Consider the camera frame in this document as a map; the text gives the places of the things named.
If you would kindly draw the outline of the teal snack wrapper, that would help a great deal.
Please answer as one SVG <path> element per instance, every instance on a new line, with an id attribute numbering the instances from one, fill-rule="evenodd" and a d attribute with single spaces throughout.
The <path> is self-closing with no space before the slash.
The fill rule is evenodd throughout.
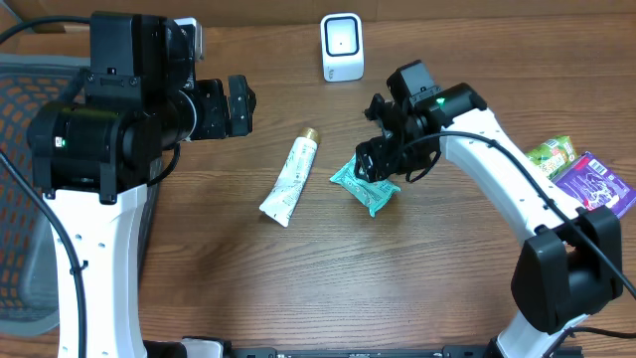
<path id="1" fill-rule="evenodd" d="M 331 178 L 332 183 L 338 184 L 351 193 L 368 210 L 372 218 L 391 199 L 394 193 L 401 191 L 401 188 L 390 180 L 369 183 L 359 179 L 355 174 L 356 155 Z"/>

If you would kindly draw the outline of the white tube gold cap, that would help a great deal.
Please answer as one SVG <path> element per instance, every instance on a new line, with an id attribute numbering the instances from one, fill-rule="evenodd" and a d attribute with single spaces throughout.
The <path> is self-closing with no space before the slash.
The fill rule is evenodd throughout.
<path id="1" fill-rule="evenodd" d="M 299 197 L 309 177 L 320 143 L 319 132 L 304 127 L 294 140 L 286 161 L 259 210 L 287 228 Z"/>

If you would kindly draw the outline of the green juice pouch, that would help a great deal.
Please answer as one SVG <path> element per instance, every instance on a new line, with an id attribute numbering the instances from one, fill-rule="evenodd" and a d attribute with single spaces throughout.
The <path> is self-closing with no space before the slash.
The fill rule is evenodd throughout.
<path id="1" fill-rule="evenodd" d="M 554 179 L 578 157 L 569 136 L 558 135 L 526 153 L 528 159 L 549 179 Z"/>

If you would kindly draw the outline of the purple pad package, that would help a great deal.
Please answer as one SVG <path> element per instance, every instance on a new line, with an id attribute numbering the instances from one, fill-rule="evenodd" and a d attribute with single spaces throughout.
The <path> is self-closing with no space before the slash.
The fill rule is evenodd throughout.
<path id="1" fill-rule="evenodd" d="M 621 218 L 635 205 L 635 189 L 588 151 L 553 182 L 587 210 L 606 206 Z"/>

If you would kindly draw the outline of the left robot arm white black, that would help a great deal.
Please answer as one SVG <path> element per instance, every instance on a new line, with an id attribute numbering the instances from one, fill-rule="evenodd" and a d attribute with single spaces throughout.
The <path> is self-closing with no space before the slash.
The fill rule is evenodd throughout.
<path id="1" fill-rule="evenodd" d="M 256 97 L 242 75 L 200 81 L 193 18 L 96 12 L 83 102 L 45 104 L 28 127 L 33 178 L 51 224 L 62 357 L 224 357 L 215 338 L 145 340 L 138 242 L 166 150 L 246 136 Z"/>

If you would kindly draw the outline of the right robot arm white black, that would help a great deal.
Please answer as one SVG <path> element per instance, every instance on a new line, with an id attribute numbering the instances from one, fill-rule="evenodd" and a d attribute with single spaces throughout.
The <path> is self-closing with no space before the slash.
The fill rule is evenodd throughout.
<path id="1" fill-rule="evenodd" d="M 521 252 L 511 281 L 518 311 L 485 347 L 487 357 L 558 357 L 632 284 L 622 271 L 622 231 L 606 207 L 587 209 L 551 182 L 511 141 L 470 85 L 440 87 L 424 63 L 398 68 L 389 97 L 365 117 L 381 134 L 357 146 L 355 175 L 414 182 L 440 159 L 467 174 L 508 223 Z"/>

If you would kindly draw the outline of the white barcode scanner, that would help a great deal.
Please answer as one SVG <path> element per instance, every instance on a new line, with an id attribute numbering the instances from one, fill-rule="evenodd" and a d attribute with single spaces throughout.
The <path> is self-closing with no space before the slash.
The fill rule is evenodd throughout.
<path id="1" fill-rule="evenodd" d="M 323 77 L 326 82 L 350 82 L 363 77 L 363 24 L 357 14 L 326 15 L 320 23 L 320 37 Z"/>

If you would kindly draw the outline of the black mesh basket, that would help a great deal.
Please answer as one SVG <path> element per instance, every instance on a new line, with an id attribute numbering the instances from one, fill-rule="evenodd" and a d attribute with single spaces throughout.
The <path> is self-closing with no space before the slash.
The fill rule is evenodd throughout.
<path id="1" fill-rule="evenodd" d="M 1 56 L 1 149 L 32 179 L 26 142 L 30 121 L 72 88 L 89 59 Z M 1 332 L 36 336 L 59 324 L 55 245 L 42 212 L 6 170 L 1 171 Z"/>

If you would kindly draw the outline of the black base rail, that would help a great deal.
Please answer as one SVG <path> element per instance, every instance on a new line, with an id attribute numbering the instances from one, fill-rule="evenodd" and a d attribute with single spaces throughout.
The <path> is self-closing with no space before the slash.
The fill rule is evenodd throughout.
<path id="1" fill-rule="evenodd" d="M 480 358 L 486 345 L 451 345 L 440 349 L 388 350 L 276 350 L 274 348 L 232 348 L 231 358 Z"/>

